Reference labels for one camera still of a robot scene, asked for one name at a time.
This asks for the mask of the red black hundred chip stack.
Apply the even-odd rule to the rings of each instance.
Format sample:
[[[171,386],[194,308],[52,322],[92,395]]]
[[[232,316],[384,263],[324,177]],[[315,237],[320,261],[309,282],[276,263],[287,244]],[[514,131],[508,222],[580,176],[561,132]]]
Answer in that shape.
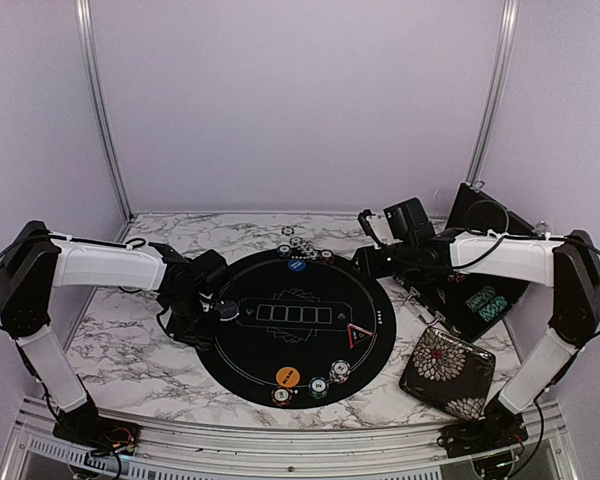
[[[334,262],[334,253],[331,250],[321,250],[319,259],[324,264],[332,264]]]

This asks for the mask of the red triangular marker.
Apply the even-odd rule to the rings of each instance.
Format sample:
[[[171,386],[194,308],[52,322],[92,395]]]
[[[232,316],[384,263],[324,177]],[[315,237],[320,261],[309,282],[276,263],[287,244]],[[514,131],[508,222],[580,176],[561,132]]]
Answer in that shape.
[[[374,333],[365,328],[349,323],[347,325],[347,335],[349,341],[349,348],[354,349],[358,344],[362,343],[363,341],[372,339]]]

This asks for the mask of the green fifty poker chip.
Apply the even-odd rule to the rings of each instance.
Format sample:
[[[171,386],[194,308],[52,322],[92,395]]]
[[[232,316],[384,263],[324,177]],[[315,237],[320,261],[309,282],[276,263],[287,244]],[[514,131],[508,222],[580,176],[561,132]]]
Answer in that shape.
[[[289,245],[280,245],[277,248],[277,253],[281,258],[288,258],[291,255],[291,247]]]

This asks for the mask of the blue small blind button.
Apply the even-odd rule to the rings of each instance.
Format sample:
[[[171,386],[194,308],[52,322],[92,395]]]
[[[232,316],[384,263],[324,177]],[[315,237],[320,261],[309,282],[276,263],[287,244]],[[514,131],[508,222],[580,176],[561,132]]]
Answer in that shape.
[[[287,263],[287,266],[293,272],[301,272],[306,269],[307,262],[301,259],[292,259]]]

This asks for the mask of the orange big blind button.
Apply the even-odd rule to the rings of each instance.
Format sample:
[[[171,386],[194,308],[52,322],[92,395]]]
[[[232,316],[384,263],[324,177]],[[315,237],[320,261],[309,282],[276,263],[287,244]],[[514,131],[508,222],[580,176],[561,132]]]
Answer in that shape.
[[[300,382],[301,375],[295,367],[284,366],[276,372],[275,380],[283,388],[292,388]]]

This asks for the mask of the blue orange chip stack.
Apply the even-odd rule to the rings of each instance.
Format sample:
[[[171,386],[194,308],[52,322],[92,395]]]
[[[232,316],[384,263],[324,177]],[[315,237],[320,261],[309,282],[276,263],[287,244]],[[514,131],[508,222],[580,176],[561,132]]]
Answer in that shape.
[[[334,384],[342,384],[349,379],[351,366],[345,360],[334,361],[329,369],[329,380]]]

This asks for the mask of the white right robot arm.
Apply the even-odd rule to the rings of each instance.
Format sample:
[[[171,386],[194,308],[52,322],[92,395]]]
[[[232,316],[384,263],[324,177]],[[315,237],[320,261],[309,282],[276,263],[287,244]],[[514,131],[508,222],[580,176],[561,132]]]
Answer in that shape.
[[[426,314],[401,389],[456,418],[439,437],[451,456],[525,440],[523,412],[600,335],[600,250],[583,230],[534,232],[491,199],[442,231],[415,198],[387,208],[385,218],[389,239],[358,249],[354,263],[365,277],[395,280]],[[476,343],[518,314],[535,288],[550,294],[550,314],[518,370],[496,388],[495,364]]]

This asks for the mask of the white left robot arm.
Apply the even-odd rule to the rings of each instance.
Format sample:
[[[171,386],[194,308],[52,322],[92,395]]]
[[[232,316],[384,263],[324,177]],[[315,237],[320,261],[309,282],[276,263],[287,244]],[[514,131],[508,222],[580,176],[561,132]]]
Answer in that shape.
[[[207,250],[195,258],[168,244],[116,243],[49,230],[32,220],[0,252],[0,330],[48,399],[54,436],[96,448],[133,443],[137,425],[100,414],[71,366],[65,342],[96,289],[154,292],[168,315],[165,334],[208,349],[221,322],[239,312],[218,297],[225,258]]]

